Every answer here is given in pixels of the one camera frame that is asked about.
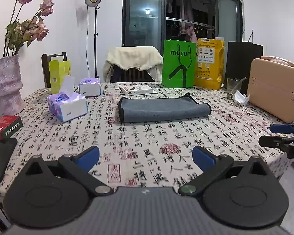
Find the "dried pink roses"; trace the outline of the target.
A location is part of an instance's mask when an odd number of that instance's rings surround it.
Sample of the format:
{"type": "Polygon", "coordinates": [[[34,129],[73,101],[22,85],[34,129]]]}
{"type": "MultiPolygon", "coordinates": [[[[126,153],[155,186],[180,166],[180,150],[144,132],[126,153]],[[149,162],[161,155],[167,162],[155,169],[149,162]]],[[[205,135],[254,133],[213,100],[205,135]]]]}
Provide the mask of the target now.
{"type": "Polygon", "coordinates": [[[40,42],[49,33],[44,18],[54,12],[55,3],[52,0],[43,0],[30,19],[20,20],[19,14],[22,8],[32,1],[15,0],[9,24],[6,26],[3,57],[17,55],[24,45],[29,46],[35,40],[40,42]]]}

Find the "clear drinking glass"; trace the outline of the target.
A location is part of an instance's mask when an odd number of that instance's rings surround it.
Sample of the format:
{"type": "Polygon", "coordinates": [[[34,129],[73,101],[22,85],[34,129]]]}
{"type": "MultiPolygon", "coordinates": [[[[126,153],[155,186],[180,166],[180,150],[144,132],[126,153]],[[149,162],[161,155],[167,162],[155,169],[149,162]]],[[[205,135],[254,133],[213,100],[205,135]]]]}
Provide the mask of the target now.
{"type": "Polygon", "coordinates": [[[237,78],[227,78],[226,89],[227,89],[227,98],[232,100],[234,94],[237,91],[241,90],[242,83],[246,80],[246,77],[242,79],[237,78]]]}

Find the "yellow paper bag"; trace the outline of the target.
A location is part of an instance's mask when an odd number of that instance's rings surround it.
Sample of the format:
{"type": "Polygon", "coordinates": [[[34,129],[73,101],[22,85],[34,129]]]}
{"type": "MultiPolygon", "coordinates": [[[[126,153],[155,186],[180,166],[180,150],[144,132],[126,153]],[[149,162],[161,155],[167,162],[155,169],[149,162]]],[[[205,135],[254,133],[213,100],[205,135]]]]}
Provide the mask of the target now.
{"type": "Polygon", "coordinates": [[[199,38],[197,45],[197,66],[194,85],[210,90],[219,90],[224,78],[223,40],[199,38]]]}

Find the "calligraphy print tablecloth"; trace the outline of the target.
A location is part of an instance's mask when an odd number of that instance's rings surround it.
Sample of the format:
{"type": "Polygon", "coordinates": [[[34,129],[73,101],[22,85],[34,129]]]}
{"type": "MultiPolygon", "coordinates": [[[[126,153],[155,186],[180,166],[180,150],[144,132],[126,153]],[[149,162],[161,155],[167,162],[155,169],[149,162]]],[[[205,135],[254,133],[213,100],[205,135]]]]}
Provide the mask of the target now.
{"type": "Polygon", "coordinates": [[[192,150],[197,145],[235,160],[260,156],[277,178],[292,164],[281,150],[259,145],[259,138],[269,135],[269,127],[279,123],[278,118],[260,108],[227,99],[224,89],[167,89],[158,83],[152,88],[154,98],[189,93],[196,102],[208,103],[211,114],[188,120],[124,124],[118,113],[122,97],[119,83],[104,83],[101,95],[88,99],[88,113],[66,123],[50,113],[46,100],[49,89],[37,90],[25,98],[20,113],[23,127],[15,133],[17,145],[0,183],[0,202],[30,157],[57,160],[93,145],[98,146],[100,159],[90,174],[112,188],[178,188],[201,174],[192,161],[192,150]]]}

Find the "yellow-green open carton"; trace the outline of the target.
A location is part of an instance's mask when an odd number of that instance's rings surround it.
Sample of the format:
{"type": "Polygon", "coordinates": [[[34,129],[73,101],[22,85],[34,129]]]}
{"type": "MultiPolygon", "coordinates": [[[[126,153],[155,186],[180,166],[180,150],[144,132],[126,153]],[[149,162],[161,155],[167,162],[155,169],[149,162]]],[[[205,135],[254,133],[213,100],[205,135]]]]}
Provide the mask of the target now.
{"type": "Polygon", "coordinates": [[[49,62],[51,93],[58,93],[65,76],[70,75],[70,60],[65,61],[63,56],[52,57],[49,62]]]}

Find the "pink glitter vase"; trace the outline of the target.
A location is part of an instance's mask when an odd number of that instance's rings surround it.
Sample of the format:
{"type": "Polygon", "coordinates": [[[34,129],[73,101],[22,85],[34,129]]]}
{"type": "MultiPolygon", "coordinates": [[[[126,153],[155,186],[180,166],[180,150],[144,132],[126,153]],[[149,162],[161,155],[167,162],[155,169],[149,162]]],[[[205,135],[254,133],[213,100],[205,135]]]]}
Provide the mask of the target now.
{"type": "Polygon", "coordinates": [[[23,87],[19,54],[0,59],[0,105],[4,115],[14,116],[24,107],[20,89],[23,87]]]}

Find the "cream garment on chair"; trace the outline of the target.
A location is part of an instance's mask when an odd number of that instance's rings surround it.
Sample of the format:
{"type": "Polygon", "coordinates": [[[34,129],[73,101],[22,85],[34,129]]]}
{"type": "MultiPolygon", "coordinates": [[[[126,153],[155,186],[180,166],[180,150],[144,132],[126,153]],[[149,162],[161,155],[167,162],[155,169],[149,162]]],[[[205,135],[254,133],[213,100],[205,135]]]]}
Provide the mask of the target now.
{"type": "Polygon", "coordinates": [[[103,79],[107,83],[111,82],[114,65],[125,71],[147,71],[156,82],[162,79],[163,57],[153,46],[111,48],[103,66],[103,79]]]}

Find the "red and green box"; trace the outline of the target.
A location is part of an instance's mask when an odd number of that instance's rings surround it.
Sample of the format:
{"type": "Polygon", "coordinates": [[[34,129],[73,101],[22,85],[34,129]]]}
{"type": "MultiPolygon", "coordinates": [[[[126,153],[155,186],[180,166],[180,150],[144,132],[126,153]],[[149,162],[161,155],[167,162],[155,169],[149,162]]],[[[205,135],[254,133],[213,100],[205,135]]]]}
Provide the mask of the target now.
{"type": "Polygon", "coordinates": [[[23,127],[20,116],[4,115],[0,117],[0,140],[10,138],[23,127]]]}

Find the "green mucun paper bag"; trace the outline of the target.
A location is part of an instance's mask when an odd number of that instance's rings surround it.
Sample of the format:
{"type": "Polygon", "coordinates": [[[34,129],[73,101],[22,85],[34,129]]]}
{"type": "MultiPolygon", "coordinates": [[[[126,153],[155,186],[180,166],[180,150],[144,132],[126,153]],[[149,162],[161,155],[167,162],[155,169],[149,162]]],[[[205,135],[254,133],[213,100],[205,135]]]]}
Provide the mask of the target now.
{"type": "Polygon", "coordinates": [[[161,84],[167,88],[192,88],[195,79],[196,44],[165,40],[161,84]]]}

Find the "dark wooden chair left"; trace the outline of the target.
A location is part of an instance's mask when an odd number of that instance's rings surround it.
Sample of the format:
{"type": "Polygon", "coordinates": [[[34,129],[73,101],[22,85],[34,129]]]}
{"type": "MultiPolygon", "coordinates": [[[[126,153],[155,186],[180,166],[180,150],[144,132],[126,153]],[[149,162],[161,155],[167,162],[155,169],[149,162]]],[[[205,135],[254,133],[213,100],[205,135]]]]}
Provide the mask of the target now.
{"type": "Polygon", "coordinates": [[[61,54],[53,54],[53,55],[47,55],[43,54],[41,56],[41,63],[42,63],[42,70],[43,70],[43,76],[44,76],[44,83],[46,88],[50,88],[50,72],[49,72],[49,63],[50,60],[53,57],[61,57],[63,61],[67,61],[67,54],[66,52],[62,52],[61,54]]]}

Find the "near purple tissue pack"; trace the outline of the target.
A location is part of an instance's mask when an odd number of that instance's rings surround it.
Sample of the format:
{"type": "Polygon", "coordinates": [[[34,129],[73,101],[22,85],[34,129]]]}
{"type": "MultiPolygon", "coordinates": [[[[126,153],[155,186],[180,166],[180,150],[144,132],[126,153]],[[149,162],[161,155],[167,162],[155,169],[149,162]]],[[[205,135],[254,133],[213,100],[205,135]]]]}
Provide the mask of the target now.
{"type": "Polygon", "coordinates": [[[59,93],[47,97],[49,111],[63,123],[88,113],[87,99],[74,91],[75,78],[65,76],[59,93]]]}

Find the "grey folded towel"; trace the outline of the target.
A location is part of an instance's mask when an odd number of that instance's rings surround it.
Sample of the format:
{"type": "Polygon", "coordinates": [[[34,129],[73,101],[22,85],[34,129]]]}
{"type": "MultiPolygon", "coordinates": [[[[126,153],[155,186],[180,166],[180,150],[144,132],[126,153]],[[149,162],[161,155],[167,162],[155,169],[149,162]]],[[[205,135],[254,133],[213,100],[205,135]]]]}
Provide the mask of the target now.
{"type": "Polygon", "coordinates": [[[129,99],[122,97],[118,104],[122,123],[143,123],[207,117],[208,103],[198,103],[189,93],[178,98],[129,99]]]}

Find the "white flat box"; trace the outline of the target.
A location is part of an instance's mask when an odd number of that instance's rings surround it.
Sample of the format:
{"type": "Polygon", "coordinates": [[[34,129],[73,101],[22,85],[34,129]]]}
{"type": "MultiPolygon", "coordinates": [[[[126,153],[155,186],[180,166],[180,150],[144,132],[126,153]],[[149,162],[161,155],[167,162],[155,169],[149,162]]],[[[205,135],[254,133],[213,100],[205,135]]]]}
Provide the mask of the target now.
{"type": "Polygon", "coordinates": [[[153,94],[154,89],[148,85],[128,85],[122,87],[122,92],[126,96],[136,96],[143,94],[153,94]]]}

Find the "purple tissue pack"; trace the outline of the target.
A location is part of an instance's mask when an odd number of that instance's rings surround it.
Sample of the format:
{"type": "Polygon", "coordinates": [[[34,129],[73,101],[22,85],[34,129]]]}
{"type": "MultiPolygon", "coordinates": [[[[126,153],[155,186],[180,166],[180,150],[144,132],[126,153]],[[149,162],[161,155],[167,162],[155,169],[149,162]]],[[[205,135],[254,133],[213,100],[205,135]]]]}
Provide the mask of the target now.
{"type": "Polygon", "coordinates": [[[78,84],[79,92],[85,97],[101,95],[101,81],[99,78],[84,78],[78,84]]]}
{"type": "Polygon", "coordinates": [[[75,78],[65,76],[59,93],[47,97],[49,111],[63,123],[88,113],[87,99],[74,91],[75,78]]]}

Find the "black smartphone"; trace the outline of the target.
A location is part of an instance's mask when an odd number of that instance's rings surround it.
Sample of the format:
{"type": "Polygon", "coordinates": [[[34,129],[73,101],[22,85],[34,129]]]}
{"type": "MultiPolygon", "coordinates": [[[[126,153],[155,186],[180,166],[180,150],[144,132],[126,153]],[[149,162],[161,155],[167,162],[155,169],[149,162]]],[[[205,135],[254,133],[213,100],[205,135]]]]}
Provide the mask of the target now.
{"type": "Polygon", "coordinates": [[[7,165],[17,145],[16,138],[0,140],[0,181],[4,177],[7,165]]]}

